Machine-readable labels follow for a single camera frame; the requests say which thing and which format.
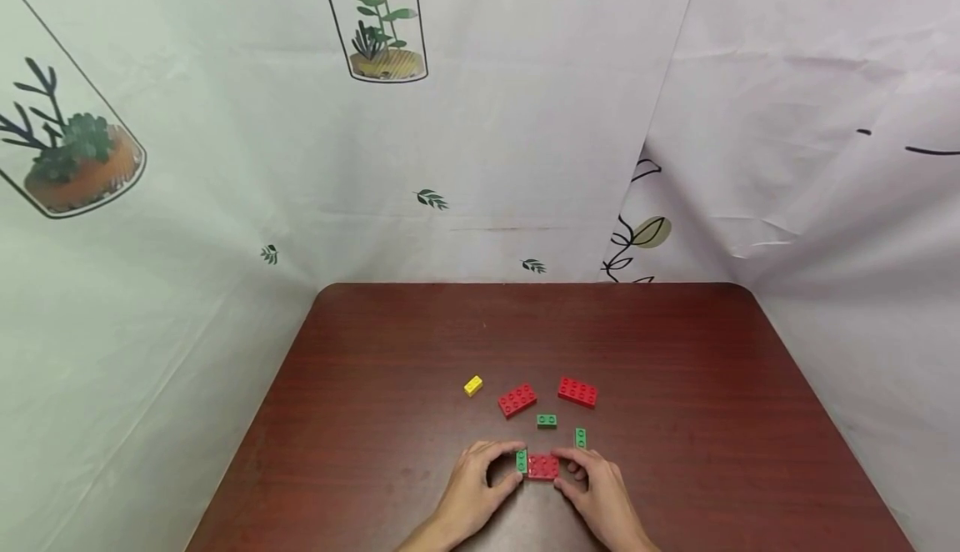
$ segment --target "green lego brick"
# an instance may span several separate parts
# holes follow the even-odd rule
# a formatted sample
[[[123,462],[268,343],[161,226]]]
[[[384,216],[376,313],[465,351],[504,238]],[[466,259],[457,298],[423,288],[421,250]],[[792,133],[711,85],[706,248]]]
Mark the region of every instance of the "green lego brick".
[[[526,474],[527,472],[527,451],[519,450],[517,452],[517,471]]]
[[[556,429],[556,414],[537,414],[537,429]]]

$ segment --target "lego brick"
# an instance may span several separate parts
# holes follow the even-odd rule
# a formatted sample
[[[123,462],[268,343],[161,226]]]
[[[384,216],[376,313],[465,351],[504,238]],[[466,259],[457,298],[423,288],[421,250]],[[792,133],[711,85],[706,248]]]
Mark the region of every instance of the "lego brick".
[[[467,385],[463,386],[463,392],[467,392],[467,395],[470,398],[473,398],[473,395],[479,392],[480,388],[483,386],[483,380],[480,378],[480,375],[474,375],[472,379],[467,381]]]
[[[500,405],[504,417],[510,419],[514,414],[535,405],[536,402],[537,395],[534,389],[530,387],[530,383],[524,383],[512,392],[501,395],[497,404]]]
[[[537,429],[556,429],[556,414],[537,414]]]
[[[560,459],[549,454],[530,454],[527,457],[527,478],[554,481],[560,476]]]
[[[569,400],[575,404],[593,408],[598,401],[598,390],[586,383],[581,383],[576,379],[561,377],[560,388],[557,389],[557,397]]]
[[[519,450],[517,452],[517,471],[526,474],[527,472],[527,451]]]

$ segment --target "white cloth wall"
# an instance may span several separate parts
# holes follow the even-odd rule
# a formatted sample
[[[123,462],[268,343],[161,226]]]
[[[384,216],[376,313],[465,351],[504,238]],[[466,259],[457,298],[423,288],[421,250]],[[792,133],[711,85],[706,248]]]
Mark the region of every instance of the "white cloth wall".
[[[933,552],[960,548],[960,156],[906,148],[960,149],[958,11],[692,0],[646,142],[662,172],[622,211],[669,217],[687,243],[634,248],[620,280],[750,288]]]
[[[62,219],[0,183],[0,549],[183,546],[329,282],[593,279],[751,288],[958,549],[960,156],[906,148],[960,150],[960,0],[691,0],[670,62],[688,0],[400,0],[429,71],[390,84],[350,0],[29,1],[147,167]],[[0,3],[20,99],[18,46],[62,51]]]
[[[393,0],[423,65],[365,83],[355,0],[27,1],[63,48],[0,0],[0,549],[42,552],[183,547],[331,281],[595,279],[688,4]]]

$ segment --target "terrarium illustration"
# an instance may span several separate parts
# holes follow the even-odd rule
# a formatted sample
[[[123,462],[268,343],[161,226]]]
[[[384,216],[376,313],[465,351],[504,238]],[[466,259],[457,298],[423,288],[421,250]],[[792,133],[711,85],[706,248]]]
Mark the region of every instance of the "terrarium illustration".
[[[329,0],[350,76],[409,83],[428,75],[419,0]]]
[[[26,0],[0,8],[0,177],[49,218],[112,202],[146,153]]]

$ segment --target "wooden table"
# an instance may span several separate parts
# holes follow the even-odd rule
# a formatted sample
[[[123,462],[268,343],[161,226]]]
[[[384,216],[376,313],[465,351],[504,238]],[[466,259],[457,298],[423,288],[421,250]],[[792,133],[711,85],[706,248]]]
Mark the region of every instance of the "wooden table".
[[[561,375],[599,389],[595,410],[557,398]],[[505,420],[498,395],[523,381],[537,405]],[[664,552],[911,549],[737,286],[342,284],[318,295],[188,550],[389,551],[463,447],[546,452],[575,426],[621,465]],[[602,547],[526,482],[462,549]]]

